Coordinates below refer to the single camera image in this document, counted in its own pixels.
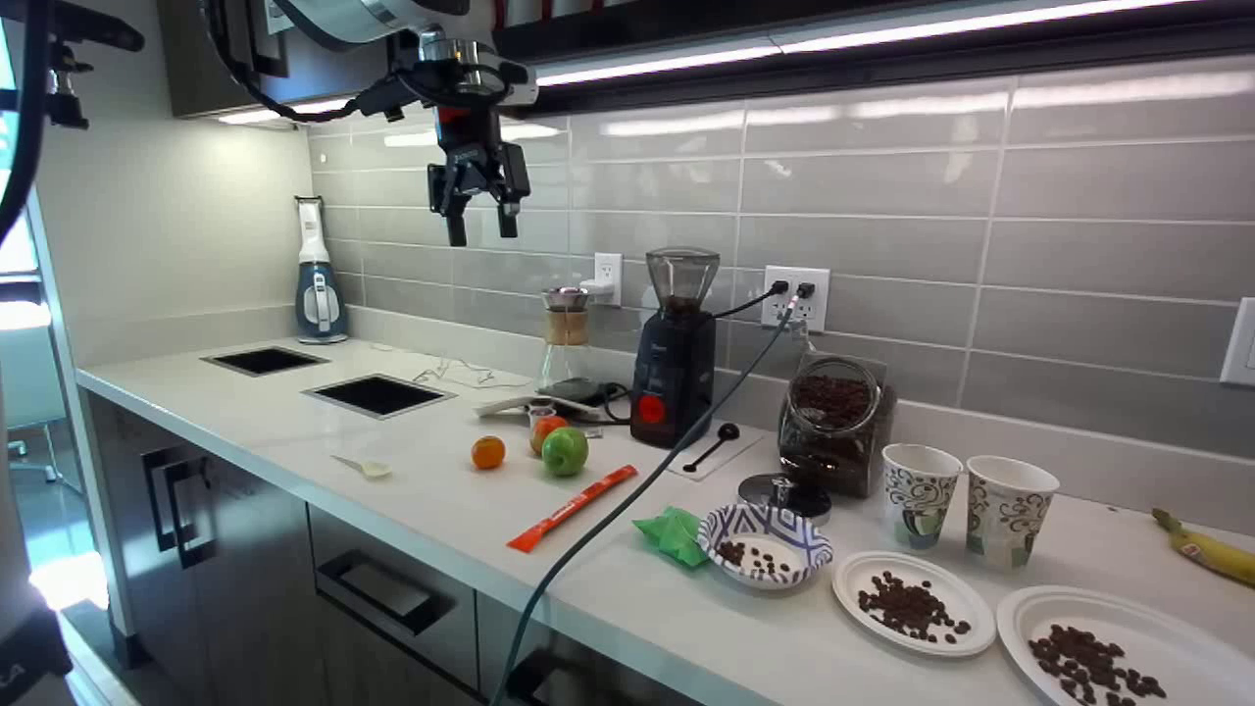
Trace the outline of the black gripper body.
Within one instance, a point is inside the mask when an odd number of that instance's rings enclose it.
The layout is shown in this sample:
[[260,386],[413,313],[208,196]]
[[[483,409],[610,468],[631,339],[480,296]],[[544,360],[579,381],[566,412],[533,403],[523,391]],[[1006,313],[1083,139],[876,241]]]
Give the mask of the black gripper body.
[[533,92],[529,71],[507,62],[483,38],[452,38],[440,29],[398,35],[398,86],[435,109],[442,161],[426,170],[435,207],[461,207],[491,192],[500,207],[529,196],[524,156],[500,139],[499,109]]

